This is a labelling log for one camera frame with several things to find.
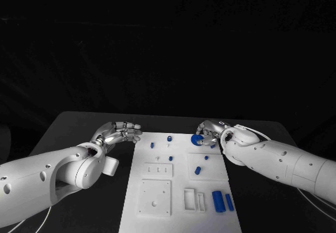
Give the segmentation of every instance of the cable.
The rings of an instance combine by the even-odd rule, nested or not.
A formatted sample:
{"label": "cable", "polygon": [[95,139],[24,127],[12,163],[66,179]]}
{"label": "cable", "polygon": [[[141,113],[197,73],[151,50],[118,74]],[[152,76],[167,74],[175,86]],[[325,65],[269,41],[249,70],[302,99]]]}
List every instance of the cable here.
{"label": "cable", "polygon": [[305,195],[302,194],[301,190],[296,188],[298,192],[301,193],[301,195],[304,196],[304,198],[308,200],[308,202],[311,203],[311,205],[317,208],[317,210],[333,220],[336,221],[336,219],[315,206],[315,204],[309,201],[309,199],[305,197]]}
{"label": "cable", "polygon": [[43,221],[43,223],[41,223],[41,225],[40,225],[40,228],[41,228],[41,226],[43,226],[43,224],[44,224],[44,222],[46,222],[46,219],[47,219],[48,213],[50,213],[50,207],[48,207],[47,215],[46,215],[44,221]]}
{"label": "cable", "polygon": [[18,223],[18,224],[15,225],[15,227],[8,231],[8,233],[11,233],[11,232],[18,228],[18,226],[22,224],[24,221],[25,221],[25,219],[20,221],[20,223]]}
{"label": "cable", "polygon": [[[37,231],[35,231],[34,233],[38,232],[38,230],[40,230],[40,228],[41,228],[41,226],[43,226],[43,224],[44,224],[44,222],[46,222],[48,213],[50,213],[50,207],[48,207],[48,211],[47,211],[47,215],[46,215],[44,221],[43,221],[43,223],[41,223],[41,225],[40,225],[40,227],[38,227],[38,229],[37,229]],[[25,221],[25,219],[20,221],[20,223],[18,223],[18,224],[15,225],[15,227],[8,231],[8,233],[11,233],[11,232],[18,228],[18,226],[22,224],[24,221]]]}
{"label": "cable", "polygon": [[[260,132],[258,132],[256,130],[245,127],[247,130],[250,130],[252,132],[258,133],[268,141],[271,140]],[[298,192],[301,193],[301,195],[304,196],[304,198],[308,200],[308,202],[311,203],[311,205],[315,207],[315,209],[333,220],[336,221],[336,219],[315,206],[315,204],[309,201],[309,199],[307,198],[307,196],[304,195],[304,193],[301,192],[301,190],[296,188]],[[328,207],[331,207],[334,210],[336,208],[321,200],[320,197],[317,197],[314,194],[311,194]]]}

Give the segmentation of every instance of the blue object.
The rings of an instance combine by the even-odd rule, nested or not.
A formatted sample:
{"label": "blue object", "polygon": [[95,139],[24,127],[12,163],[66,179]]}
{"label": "blue object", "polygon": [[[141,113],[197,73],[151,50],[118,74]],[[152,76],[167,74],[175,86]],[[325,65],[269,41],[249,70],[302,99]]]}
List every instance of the blue object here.
{"label": "blue object", "polygon": [[224,197],[226,197],[226,202],[227,202],[227,206],[229,206],[229,211],[233,211],[234,209],[233,209],[233,205],[232,205],[229,194],[224,194]]}
{"label": "blue object", "polygon": [[191,136],[191,143],[196,145],[196,146],[201,146],[201,145],[198,145],[197,144],[197,140],[201,140],[203,139],[203,137],[201,137],[201,135],[193,135]]}
{"label": "blue object", "polygon": [[197,166],[197,167],[196,167],[194,174],[197,175],[197,174],[198,174],[198,172],[200,172],[200,167]]}
{"label": "blue object", "polygon": [[226,209],[224,209],[224,205],[223,205],[221,192],[220,191],[211,192],[211,198],[213,198],[216,212],[217,213],[224,212]]}

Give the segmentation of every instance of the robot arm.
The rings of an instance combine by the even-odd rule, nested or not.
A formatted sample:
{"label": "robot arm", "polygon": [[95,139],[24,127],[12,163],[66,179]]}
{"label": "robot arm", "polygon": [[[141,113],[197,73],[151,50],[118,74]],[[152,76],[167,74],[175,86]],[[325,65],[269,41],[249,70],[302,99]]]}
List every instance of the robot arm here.
{"label": "robot arm", "polygon": [[296,187],[336,204],[336,162],[276,141],[260,141],[240,125],[206,120],[197,128],[204,138],[200,145],[213,145],[219,139],[229,161],[269,179]]}
{"label": "robot arm", "polygon": [[0,165],[0,228],[89,188],[100,173],[113,176],[118,161],[105,154],[115,143],[139,141],[139,128],[128,122],[108,122],[90,142]]}

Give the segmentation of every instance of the black background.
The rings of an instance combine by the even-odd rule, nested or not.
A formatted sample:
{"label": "black background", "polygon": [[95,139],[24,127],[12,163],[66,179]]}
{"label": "black background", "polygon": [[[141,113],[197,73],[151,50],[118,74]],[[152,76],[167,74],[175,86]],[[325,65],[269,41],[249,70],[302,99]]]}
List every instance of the black background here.
{"label": "black background", "polygon": [[9,159],[27,156],[63,111],[278,121],[299,148],[334,159],[334,7],[291,0],[2,5]]}

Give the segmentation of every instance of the table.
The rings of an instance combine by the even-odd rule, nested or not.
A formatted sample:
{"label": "table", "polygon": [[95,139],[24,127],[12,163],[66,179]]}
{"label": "table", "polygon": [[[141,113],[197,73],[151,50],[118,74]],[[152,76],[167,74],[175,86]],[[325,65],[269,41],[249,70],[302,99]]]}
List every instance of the table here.
{"label": "table", "polygon": [[[128,121],[145,132],[194,133],[206,118],[144,116],[109,113],[63,112],[51,123],[30,155],[76,146],[86,142],[96,128],[108,121]],[[272,121],[220,119],[262,132],[272,140],[295,145],[283,126]],[[108,156],[119,160],[113,177],[100,175],[96,183],[51,207],[40,232],[116,233],[132,160],[132,143],[118,143]],[[240,224],[246,232],[333,232],[336,223],[308,204],[295,188],[281,184],[246,167],[232,164],[226,157],[232,195]],[[34,232],[47,210],[21,224],[20,232]]]}

